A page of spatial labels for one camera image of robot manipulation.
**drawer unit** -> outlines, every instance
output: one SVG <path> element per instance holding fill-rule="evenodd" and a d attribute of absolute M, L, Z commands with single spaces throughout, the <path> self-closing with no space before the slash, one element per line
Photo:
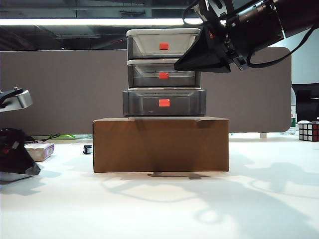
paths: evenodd
<path fill-rule="evenodd" d="M 199 33 L 198 28 L 129 30 L 128 59 L 178 58 L 190 48 Z"/>
<path fill-rule="evenodd" d="M 206 90 L 130 89 L 123 91 L 124 116 L 203 116 Z"/>
<path fill-rule="evenodd" d="M 129 88 L 200 87 L 200 72 L 176 71 L 177 59 L 128 61 Z"/>

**ceiling light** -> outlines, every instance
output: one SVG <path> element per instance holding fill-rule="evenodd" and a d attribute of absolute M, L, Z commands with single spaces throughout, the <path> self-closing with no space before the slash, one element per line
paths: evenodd
<path fill-rule="evenodd" d="M 200 18 L 188 18 L 187 23 L 202 23 Z M 22 25 L 101 25 L 101 26 L 174 26 L 184 25 L 181 18 L 27 18 L 27 19 L 0 19 L 0 26 Z"/>

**white wall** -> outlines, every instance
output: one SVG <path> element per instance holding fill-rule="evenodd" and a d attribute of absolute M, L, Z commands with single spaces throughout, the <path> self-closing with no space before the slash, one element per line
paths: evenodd
<path fill-rule="evenodd" d="M 273 46 L 293 50 L 307 31 L 282 40 Z M 319 82 L 319 29 L 315 30 L 308 41 L 292 55 L 292 80 L 294 84 Z"/>

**brown cardboard box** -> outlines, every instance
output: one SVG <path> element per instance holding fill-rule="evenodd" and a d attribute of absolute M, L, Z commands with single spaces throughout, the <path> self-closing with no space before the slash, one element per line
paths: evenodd
<path fill-rule="evenodd" d="M 94 172 L 228 171 L 228 119 L 93 121 Z"/>

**ceiling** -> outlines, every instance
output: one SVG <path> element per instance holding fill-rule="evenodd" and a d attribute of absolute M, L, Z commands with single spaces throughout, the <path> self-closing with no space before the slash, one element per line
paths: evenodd
<path fill-rule="evenodd" d="M 192 0 L 0 0 L 0 18 L 181 18 Z M 233 0 L 238 8 L 248 0 Z M 197 17 L 191 12 L 189 17 Z M 125 49 L 128 27 L 0 26 L 0 51 Z"/>

